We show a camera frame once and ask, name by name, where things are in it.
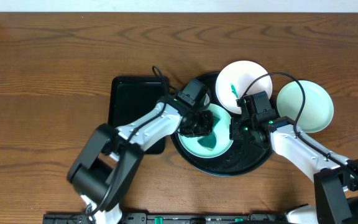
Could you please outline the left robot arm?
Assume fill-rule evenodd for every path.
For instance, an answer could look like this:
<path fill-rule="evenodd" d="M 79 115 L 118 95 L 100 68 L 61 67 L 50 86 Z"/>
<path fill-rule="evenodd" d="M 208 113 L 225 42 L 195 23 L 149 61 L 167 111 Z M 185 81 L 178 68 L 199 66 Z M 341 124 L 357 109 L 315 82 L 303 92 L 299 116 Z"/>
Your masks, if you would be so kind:
<path fill-rule="evenodd" d="M 162 96 L 152 110 L 116 128 L 99 125 L 67 174 L 67 180 L 86 203 L 85 214 L 94 223 L 118 223 L 119 203 L 129 190 L 140 163 L 151 146 L 175 131 L 212 129 L 209 98 L 192 100 Z"/>

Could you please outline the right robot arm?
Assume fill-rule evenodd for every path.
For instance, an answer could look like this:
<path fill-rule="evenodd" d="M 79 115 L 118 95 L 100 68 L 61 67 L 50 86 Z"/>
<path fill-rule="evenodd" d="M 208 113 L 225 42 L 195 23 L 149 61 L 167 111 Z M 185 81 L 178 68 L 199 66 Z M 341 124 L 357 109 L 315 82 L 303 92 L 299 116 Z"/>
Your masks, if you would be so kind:
<path fill-rule="evenodd" d="M 330 151 L 273 111 L 231 119 L 230 137 L 268 147 L 313 181 L 316 204 L 288 211 L 288 223 L 358 223 L 358 159 Z"/>

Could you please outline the white plate top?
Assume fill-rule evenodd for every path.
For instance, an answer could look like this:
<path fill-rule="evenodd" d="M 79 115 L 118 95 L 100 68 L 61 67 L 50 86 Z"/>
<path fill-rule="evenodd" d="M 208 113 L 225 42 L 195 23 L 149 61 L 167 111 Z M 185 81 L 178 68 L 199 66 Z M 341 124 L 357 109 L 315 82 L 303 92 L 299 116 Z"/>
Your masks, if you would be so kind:
<path fill-rule="evenodd" d="M 268 71 L 252 61 L 241 60 L 230 63 L 220 71 L 216 79 L 215 92 L 218 101 L 229 112 L 241 114 L 236 100 L 245 93 L 255 79 L 265 74 L 268 74 Z"/>

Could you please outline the mint plate bottom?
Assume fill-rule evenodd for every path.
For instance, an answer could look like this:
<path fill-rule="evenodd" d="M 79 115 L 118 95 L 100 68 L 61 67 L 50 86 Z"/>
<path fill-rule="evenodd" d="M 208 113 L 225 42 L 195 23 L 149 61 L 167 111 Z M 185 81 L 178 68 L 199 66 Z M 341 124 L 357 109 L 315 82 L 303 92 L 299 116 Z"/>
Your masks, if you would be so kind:
<path fill-rule="evenodd" d="M 233 143 L 233 140 L 229 139 L 229 125 L 231 123 L 231 116 L 229 113 L 224 108 L 212 103 L 208 106 L 207 110 L 210 110 L 213 115 L 220 118 L 220 121 L 213 130 L 217 137 L 217 145 L 213 151 L 209 151 L 198 144 L 197 140 L 201 137 L 188 138 L 182 135 L 178 136 L 180 143 L 186 151 L 194 156 L 204 159 L 222 155 Z"/>

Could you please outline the green scrubbing sponge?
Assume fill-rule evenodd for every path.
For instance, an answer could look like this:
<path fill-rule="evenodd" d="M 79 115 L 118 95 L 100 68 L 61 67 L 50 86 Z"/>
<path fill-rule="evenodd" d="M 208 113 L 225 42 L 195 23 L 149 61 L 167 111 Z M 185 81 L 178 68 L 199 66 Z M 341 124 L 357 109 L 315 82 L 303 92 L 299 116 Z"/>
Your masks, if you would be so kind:
<path fill-rule="evenodd" d="M 214 130 L 214 128 L 216 127 L 217 123 L 220 121 L 220 118 L 216 117 L 215 115 L 213 115 L 213 128 L 212 130 Z M 201 137 L 197 140 L 198 144 L 204 148 L 206 148 L 209 151 L 213 151 L 214 148 L 217 145 L 217 137 L 216 134 L 212 131 L 211 134 L 209 134 L 208 136 L 204 136 Z"/>

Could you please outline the mint plate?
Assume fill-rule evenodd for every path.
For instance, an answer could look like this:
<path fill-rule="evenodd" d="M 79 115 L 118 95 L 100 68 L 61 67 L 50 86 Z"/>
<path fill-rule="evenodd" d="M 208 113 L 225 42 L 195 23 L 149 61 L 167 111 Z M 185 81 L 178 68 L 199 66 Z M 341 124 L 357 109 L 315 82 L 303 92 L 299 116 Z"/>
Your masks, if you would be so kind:
<path fill-rule="evenodd" d="M 299 127 L 306 133 L 322 131 L 334 116 L 333 101 L 328 92 L 318 84 L 300 80 L 306 101 L 298 120 Z M 280 116 L 295 120 L 303 102 L 303 95 L 297 82 L 285 85 L 277 96 L 277 110 Z"/>
<path fill-rule="evenodd" d="M 212 103 L 208 106 L 207 110 L 210 110 L 213 115 L 220 118 L 220 121 L 213 130 L 217 137 L 217 145 L 213 151 L 209 151 L 198 144 L 197 140 L 201 137 L 188 138 L 182 135 L 178 136 L 180 143 L 186 151 L 194 156 L 204 159 L 222 155 L 233 143 L 233 140 L 229 139 L 229 125 L 231 123 L 231 116 L 229 113 L 224 108 Z"/>

